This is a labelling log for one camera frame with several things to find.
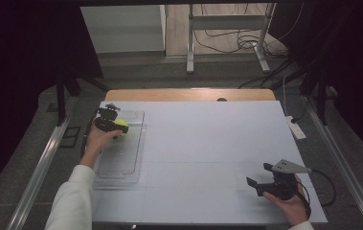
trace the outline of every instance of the metal frame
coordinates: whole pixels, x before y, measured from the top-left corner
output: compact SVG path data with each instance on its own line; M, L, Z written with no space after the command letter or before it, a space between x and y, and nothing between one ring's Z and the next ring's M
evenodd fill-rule
M312 100L309 100L308 102L309 106L306 107L307 112L310 114L313 123L316 125L318 131L324 139L324 142L329 149L330 155L332 156L333 162L335 163L339 172L342 174L343 179L348 185L348 188L351 191L353 198L356 201L363 215L363 186L356 178L354 172L351 169L351 166L348 164L346 158L344 157L342 150L334 141L334 138L331 135L328 126L325 126L318 118L315 103Z
M44 149L43 154L41 155L40 160L38 161L38 164L34 169L34 172L26 187L26 190L20 198L19 203L17 204L17 207L14 210L14 213L11 216L11 220L6 229L17 230L23 228L23 225L25 224L26 219L34 204L34 200L37 197L38 191L41 188L44 177L46 176L47 171L49 170L50 165L53 161L61 138L64 135L65 129L68 127L68 123L71 120L71 114L74 110L74 106L77 100L77 97L69 98L66 106L66 116L62 121L61 126L56 126L56 128L54 129L53 134L50 137L50 140L47 143L47 146Z
M187 73L193 73L193 31L194 30L261 30L259 41L254 51L263 73L269 73L270 67L264 58L262 44L270 24L274 3L270 3L265 15L193 15L190 4L189 34L187 51Z

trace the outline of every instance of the transparent plastic container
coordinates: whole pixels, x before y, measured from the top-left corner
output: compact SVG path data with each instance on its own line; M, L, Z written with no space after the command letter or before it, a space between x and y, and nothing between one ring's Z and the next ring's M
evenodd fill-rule
M129 130L126 135L112 139L98 157L95 165L97 177L94 187L96 188L137 183L139 180L146 132L145 113L118 111L118 118L127 122Z

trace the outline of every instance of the white tabletop sheet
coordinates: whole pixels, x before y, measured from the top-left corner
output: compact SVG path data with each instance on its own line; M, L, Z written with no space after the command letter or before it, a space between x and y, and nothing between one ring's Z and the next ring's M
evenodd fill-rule
M134 224L284 223L249 187L273 181L263 163L304 165L279 102L114 102L143 110L147 125L136 184L94 190L94 221ZM311 222L327 222L307 174Z

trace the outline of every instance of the power outlet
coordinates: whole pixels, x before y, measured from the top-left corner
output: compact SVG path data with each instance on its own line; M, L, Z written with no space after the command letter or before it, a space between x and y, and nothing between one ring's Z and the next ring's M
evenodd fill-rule
M286 116L286 122L288 123L289 128L291 129L292 135L296 140L302 141L306 139L306 135L303 133L303 130L298 126L297 123L291 123L292 116Z

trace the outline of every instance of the white sweater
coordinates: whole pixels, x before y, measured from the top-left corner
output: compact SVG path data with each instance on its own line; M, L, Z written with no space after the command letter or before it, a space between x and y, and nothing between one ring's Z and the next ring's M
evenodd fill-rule
M92 183L94 171L86 166L75 166L70 179L59 187L47 219L47 230L92 229ZM308 221L289 230L313 230Z

